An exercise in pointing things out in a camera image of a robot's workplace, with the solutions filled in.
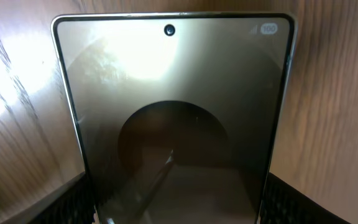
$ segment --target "silver phone frame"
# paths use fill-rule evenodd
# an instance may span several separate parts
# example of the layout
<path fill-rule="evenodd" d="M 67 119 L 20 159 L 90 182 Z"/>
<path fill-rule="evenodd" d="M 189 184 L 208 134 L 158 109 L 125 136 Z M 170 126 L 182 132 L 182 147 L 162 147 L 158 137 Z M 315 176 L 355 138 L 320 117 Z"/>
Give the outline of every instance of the silver phone frame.
<path fill-rule="evenodd" d="M 71 121 L 73 122 L 73 127 L 75 130 L 76 140 L 78 147 L 80 148 L 81 157 L 84 162 L 85 172 L 89 173 L 88 171 L 88 165 L 86 161 L 86 155 L 83 150 L 83 146 L 81 143 L 81 136 L 79 135 L 78 130 L 78 123 L 76 122 L 75 118 L 75 109 L 73 107 L 74 102 L 72 102 L 71 93 L 68 88 L 68 80 L 66 78 L 67 73 L 64 68 L 64 62 L 62 57 L 62 51 L 60 49 L 60 44 L 58 43 L 58 35 L 56 32 L 57 25 L 61 20 L 65 19 L 73 19 L 77 21 L 88 21 L 88 20 L 124 20 L 124 19 L 180 19 L 180 18 L 225 18 L 225 17 L 238 17 L 238 18 L 253 18 L 253 17 L 281 17 L 285 18 L 290 23 L 290 34 L 288 36 L 288 42 L 287 42 L 287 58 L 284 62 L 283 67 L 283 76 L 284 81 L 280 84 L 280 92 L 279 92 L 279 102 L 277 110 L 277 114 L 275 115 L 275 121 L 273 123 L 273 130 L 270 136 L 270 146 L 269 146 L 269 157 L 268 157 L 268 163 L 266 167 L 265 172 L 265 179 L 262 184 L 262 192 L 260 195 L 260 202 L 259 202 L 259 209 L 257 211 L 257 215 L 255 218 L 255 223 L 259 220 L 259 213 L 260 213 L 260 207 L 262 205 L 262 199 L 265 192 L 265 185 L 267 180 L 267 175 L 269 174 L 270 170 L 270 164 L 272 161 L 272 155 L 273 155 L 273 148 L 275 143 L 275 136 L 276 131 L 278 127 L 278 122 L 280 121 L 280 117 L 282 114 L 284 101 L 285 101 L 285 93 L 287 92 L 287 86 L 288 86 L 288 79 L 290 77 L 290 70 L 291 65 L 293 61 L 293 54 L 295 52 L 295 44 L 296 44 L 296 37 L 298 33 L 298 21 L 295 16 L 289 13 L 281 13 L 281 12 L 150 12 L 150 13 L 118 13 L 118 14 L 64 14 L 55 17 L 52 20 L 51 23 L 51 31 L 52 31 L 52 39 L 53 39 L 53 45 L 55 47 L 55 52 L 57 55 L 59 67 L 60 67 L 60 74 L 62 76 L 63 85 L 65 87 L 65 93 L 67 98 L 68 107 L 70 109 L 71 114 Z"/>

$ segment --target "wooden table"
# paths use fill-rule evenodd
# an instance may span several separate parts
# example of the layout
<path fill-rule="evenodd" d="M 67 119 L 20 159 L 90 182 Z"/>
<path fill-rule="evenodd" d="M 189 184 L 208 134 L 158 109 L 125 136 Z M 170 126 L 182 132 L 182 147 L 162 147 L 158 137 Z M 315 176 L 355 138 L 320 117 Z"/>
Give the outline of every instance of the wooden table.
<path fill-rule="evenodd" d="M 94 12 L 283 11 L 299 21 L 270 171 L 358 223 L 358 1 L 0 0 L 0 222 L 83 165 L 50 22 Z"/>

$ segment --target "battery icon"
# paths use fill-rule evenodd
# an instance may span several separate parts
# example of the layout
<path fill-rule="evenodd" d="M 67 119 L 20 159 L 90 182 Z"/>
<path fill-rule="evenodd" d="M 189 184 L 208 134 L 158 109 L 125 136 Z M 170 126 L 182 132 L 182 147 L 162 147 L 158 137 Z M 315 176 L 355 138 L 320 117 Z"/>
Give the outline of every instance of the battery icon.
<path fill-rule="evenodd" d="M 265 35 L 275 34 L 278 30 L 277 24 L 273 22 L 265 23 L 260 26 L 260 33 Z"/>

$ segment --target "glossy screen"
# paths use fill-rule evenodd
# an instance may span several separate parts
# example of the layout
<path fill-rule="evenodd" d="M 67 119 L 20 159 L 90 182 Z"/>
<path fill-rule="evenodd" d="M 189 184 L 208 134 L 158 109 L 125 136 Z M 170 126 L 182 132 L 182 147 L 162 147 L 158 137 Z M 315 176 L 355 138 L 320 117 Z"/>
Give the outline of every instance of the glossy screen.
<path fill-rule="evenodd" d="M 255 222 L 291 27 L 270 16 L 55 25 L 103 223 Z"/>

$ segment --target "black object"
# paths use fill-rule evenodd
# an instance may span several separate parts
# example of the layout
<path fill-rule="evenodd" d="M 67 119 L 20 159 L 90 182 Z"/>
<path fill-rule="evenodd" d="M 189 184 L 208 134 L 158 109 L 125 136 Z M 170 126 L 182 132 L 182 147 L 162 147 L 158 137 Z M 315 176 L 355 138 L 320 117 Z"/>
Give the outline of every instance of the black object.
<path fill-rule="evenodd" d="M 31 224 L 91 224 L 94 200 L 90 182 L 84 175 L 71 189 L 54 201 Z"/>
<path fill-rule="evenodd" d="M 260 224 L 345 224 L 343 219 L 313 202 L 269 173 L 260 208 Z"/>
<path fill-rule="evenodd" d="M 164 28 L 164 33 L 168 36 L 172 36 L 175 34 L 175 27 L 171 24 L 166 25 Z"/>

